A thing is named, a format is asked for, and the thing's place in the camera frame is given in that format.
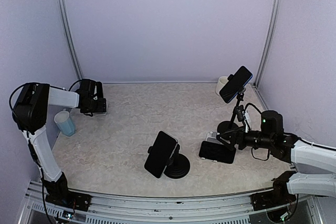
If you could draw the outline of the black phone clear case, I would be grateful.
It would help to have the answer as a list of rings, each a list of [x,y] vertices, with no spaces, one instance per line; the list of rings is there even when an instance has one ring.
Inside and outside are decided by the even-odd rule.
[[[107,108],[108,108],[108,105],[107,105],[107,101],[106,101],[106,98],[98,98],[96,100],[96,107],[93,111],[93,115],[94,116],[104,116],[107,114]]]

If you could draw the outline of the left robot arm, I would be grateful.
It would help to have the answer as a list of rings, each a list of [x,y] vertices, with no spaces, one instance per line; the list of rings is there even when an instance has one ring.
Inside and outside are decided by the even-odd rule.
[[[15,103],[10,103],[14,122],[27,141],[31,156],[39,166],[42,181],[49,195],[66,206],[73,201],[64,173],[51,152],[46,132],[48,107],[79,109],[87,116],[105,114],[107,101],[103,96],[103,84],[91,79],[78,80],[76,91],[53,87],[47,83],[28,82],[18,88]]]

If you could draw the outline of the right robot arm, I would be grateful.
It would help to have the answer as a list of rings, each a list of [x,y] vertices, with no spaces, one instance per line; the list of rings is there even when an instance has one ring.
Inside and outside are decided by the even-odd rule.
[[[216,139],[229,150],[251,147],[267,149],[268,154],[285,163],[319,168],[325,174],[303,174],[287,171],[274,180],[269,192],[273,205],[281,204],[289,195],[308,194],[335,197],[335,148],[308,142],[295,134],[284,132],[283,117],[274,110],[261,112],[260,130],[249,128],[242,113],[237,118],[241,127],[224,121],[217,127]]]

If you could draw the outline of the black phone lying landscape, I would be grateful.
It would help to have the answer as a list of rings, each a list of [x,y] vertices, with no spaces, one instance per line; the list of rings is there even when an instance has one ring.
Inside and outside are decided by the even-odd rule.
[[[203,141],[199,150],[199,157],[210,161],[217,161],[232,164],[235,158],[236,149],[229,150],[223,144]]]

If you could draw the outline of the white phone stand right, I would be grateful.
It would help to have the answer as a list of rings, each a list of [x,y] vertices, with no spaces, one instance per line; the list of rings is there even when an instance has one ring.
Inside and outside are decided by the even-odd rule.
[[[201,143],[199,157],[212,162],[220,162],[222,147],[223,144],[216,139],[216,132],[208,132],[205,140]]]

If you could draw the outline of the black phone blue edge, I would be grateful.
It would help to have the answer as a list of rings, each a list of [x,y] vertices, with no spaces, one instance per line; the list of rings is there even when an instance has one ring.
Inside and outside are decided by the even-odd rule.
[[[245,66],[241,66],[235,74],[229,76],[228,82],[220,90],[219,95],[225,103],[230,103],[252,77],[253,74]]]

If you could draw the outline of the black phone on round stand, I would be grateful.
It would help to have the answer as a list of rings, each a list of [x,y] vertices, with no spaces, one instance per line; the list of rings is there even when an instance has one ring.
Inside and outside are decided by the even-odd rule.
[[[151,146],[144,168],[155,178],[160,178],[177,147],[177,140],[163,131],[159,131]]]

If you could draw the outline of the light blue cup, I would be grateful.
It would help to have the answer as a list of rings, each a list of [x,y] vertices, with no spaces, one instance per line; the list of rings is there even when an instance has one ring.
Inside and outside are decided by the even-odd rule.
[[[54,122],[65,136],[72,136],[75,134],[76,127],[71,119],[70,113],[66,110],[58,112],[54,116]]]

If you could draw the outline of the white cup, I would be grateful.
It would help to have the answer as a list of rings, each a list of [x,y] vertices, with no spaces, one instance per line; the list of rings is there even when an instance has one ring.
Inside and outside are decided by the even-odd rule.
[[[217,95],[220,95],[219,93],[220,90],[226,85],[227,82],[228,82],[228,76],[221,76],[218,78],[218,82],[215,89]]]

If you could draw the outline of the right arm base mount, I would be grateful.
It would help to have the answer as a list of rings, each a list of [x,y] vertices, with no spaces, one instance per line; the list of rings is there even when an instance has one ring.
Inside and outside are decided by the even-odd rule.
[[[297,196],[290,194],[287,188],[287,182],[295,171],[286,171],[278,178],[275,178],[272,190],[263,193],[255,193],[250,196],[253,210],[264,210],[272,207],[281,206],[297,200]]]

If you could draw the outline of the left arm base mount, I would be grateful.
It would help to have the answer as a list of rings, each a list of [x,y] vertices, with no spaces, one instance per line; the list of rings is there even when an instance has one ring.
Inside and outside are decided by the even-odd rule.
[[[92,196],[89,194],[70,191],[66,198],[48,194],[46,201],[48,203],[87,212],[91,203]]]

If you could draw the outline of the front aluminium rail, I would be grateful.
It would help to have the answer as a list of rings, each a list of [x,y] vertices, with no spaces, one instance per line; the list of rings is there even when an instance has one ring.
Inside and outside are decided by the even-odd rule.
[[[30,182],[18,223],[323,223],[314,196],[254,209],[252,192],[205,197],[132,197],[89,192],[85,210],[43,200],[41,183]]]

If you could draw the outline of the left aluminium frame post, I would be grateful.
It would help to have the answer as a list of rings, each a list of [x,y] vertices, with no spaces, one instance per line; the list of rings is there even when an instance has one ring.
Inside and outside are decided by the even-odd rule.
[[[65,38],[66,38],[66,43],[67,43],[69,53],[70,53],[70,59],[71,59],[76,77],[78,80],[80,80],[83,78],[83,73],[82,73],[80,62],[79,62],[77,52],[75,49],[74,40],[71,34],[70,23],[69,23],[67,9],[66,9],[66,2],[65,0],[57,0],[57,2],[58,2],[60,18],[61,18],[61,22],[62,22],[62,26],[63,26]]]

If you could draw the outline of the aluminium frame post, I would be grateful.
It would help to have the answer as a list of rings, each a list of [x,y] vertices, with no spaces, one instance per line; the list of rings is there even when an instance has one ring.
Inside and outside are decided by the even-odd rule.
[[[265,40],[265,44],[264,44],[264,47],[263,47],[263,52],[262,52],[262,55],[261,55],[261,60],[260,60],[260,63],[259,63],[259,67],[258,67],[257,75],[256,75],[256,78],[255,78],[255,82],[254,82],[254,87],[256,89],[259,88],[259,86],[261,84],[262,76],[263,76],[264,71],[266,69],[266,64],[267,64],[269,52],[270,52],[270,49],[271,49],[272,40],[273,40],[275,30],[276,30],[276,23],[277,23],[278,13],[279,13],[279,9],[280,9],[280,3],[281,3],[281,0],[273,0],[271,15],[270,15],[270,21],[269,21],[268,30],[267,30],[267,33],[266,33],[266,40]]]
[[[75,49],[74,40],[71,34],[70,23],[69,23],[67,9],[66,9],[66,2],[65,0],[57,0],[57,2],[58,2],[60,18],[61,18],[61,22],[62,22],[62,26],[63,26],[65,38],[66,38],[66,43],[67,43],[69,53],[70,53],[70,59],[71,59],[76,77],[78,80],[80,80],[83,78],[83,73],[82,73],[80,62],[79,62],[77,52]]]

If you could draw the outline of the right aluminium frame post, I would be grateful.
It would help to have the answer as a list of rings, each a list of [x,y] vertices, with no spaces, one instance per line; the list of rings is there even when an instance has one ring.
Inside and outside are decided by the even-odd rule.
[[[279,13],[279,9],[280,9],[280,3],[281,3],[281,0],[273,0],[271,15],[270,15],[270,21],[269,21],[268,30],[267,30],[267,33],[266,33],[266,40],[265,40],[265,44],[264,44],[264,47],[263,47],[263,52],[262,52],[262,55],[261,55],[261,60],[260,60],[260,63],[259,63],[259,67],[258,67],[257,75],[256,75],[256,78],[255,78],[255,82],[254,82],[254,87],[256,89],[259,88],[259,86],[261,84],[262,76],[263,76],[264,71],[266,69],[266,64],[267,64],[269,52],[270,52],[270,49],[271,49],[272,40],[273,40],[275,30],[276,30],[276,23],[277,23],[278,13]]]

